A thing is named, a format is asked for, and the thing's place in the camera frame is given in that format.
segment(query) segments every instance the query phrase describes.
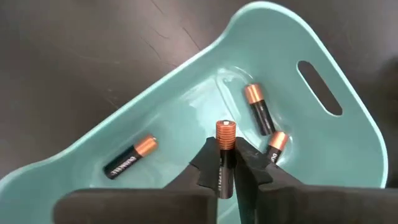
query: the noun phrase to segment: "teal tray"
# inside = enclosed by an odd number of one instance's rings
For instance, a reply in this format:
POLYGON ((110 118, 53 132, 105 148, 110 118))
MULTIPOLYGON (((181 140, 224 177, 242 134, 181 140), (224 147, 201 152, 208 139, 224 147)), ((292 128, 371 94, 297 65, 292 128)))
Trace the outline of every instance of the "teal tray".
MULTIPOLYGON (((0 181, 0 223, 52 222, 63 195, 84 188, 161 188, 193 159, 219 119, 260 150, 243 95, 248 83, 264 88, 277 129, 290 135, 279 165, 307 184, 384 187, 386 147, 372 117, 343 72, 292 11, 269 2, 244 6, 206 49, 153 84, 64 151, 22 167, 0 181), (303 79, 298 61, 310 62, 343 109, 327 112, 303 79), (152 133, 159 148, 108 179, 102 168, 152 133)), ((220 200, 219 223, 239 223, 236 196, 220 200)))

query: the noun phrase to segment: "dark countertop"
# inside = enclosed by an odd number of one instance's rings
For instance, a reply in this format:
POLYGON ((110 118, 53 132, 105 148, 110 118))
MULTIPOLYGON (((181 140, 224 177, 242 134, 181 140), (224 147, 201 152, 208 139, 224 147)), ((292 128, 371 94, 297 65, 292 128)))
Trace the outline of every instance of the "dark countertop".
MULTIPOLYGON (((212 43, 244 0, 1 1, 0 177, 52 156, 212 43)), ((398 1, 279 0, 379 126, 398 186, 398 1)))

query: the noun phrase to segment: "handle cutout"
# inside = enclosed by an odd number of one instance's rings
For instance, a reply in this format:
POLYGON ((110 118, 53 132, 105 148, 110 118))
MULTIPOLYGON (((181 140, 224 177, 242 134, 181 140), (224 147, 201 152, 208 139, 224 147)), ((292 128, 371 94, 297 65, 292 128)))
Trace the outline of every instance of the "handle cutout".
POLYGON ((314 66, 302 60, 297 63, 297 68, 323 107, 331 114, 342 115, 343 109, 314 66))

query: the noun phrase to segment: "duracell logo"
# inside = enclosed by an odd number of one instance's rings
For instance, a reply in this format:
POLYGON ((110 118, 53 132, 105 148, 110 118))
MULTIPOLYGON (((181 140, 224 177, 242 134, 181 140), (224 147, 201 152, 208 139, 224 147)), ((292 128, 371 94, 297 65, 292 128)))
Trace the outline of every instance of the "duracell logo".
POLYGON ((271 161, 272 161, 272 162, 275 162, 275 160, 276 160, 277 157, 278 157, 278 155, 277 155, 276 153, 272 153, 271 161))
POLYGON ((137 160, 137 158, 135 158, 134 156, 130 157, 128 160, 123 162, 120 166, 118 166, 117 168, 112 170, 111 174, 118 175, 120 172, 124 171, 129 165, 131 165, 136 160, 137 160))
POLYGON ((222 186, 221 186, 221 183, 222 183, 221 177, 222 177, 222 170, 221 170, 221 166, 220 166, 220 169, 219 169, 219 171, 218 171, 218 191, 219 191, 219 192, 220 192, 221 189, 222 189, 222 186))

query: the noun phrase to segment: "aa battery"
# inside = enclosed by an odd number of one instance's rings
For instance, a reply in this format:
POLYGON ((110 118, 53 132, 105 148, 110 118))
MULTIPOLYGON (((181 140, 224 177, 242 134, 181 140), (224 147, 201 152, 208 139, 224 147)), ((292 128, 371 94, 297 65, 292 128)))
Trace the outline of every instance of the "aa battery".
POLYGON ((154 149, 156 149, 156 147, 156 138, 152 135, 147 135, 138 144, 130 146, 122 154, 106 165, 104 167, 105 175, 110 179, 116 178, 138 160, 150 154, 154 149))
POLYGON ((234 188, 236 123, 228 120, 217 121, 216 139, 220 149, 218 197, 227 199, 232 197, 234 188))
POLYGON ((288 139, 289 136, 282 131, 277 131, 272 135, 266 149, 266 156, 271 162, 276 163, 278 161, 288 139))
POLYGON ((244 88, 244 92, 259 126, 260 133, 263 136, 274 133, 274 123, 264 101, 260 85, 258 83, 250 84, 244 88))

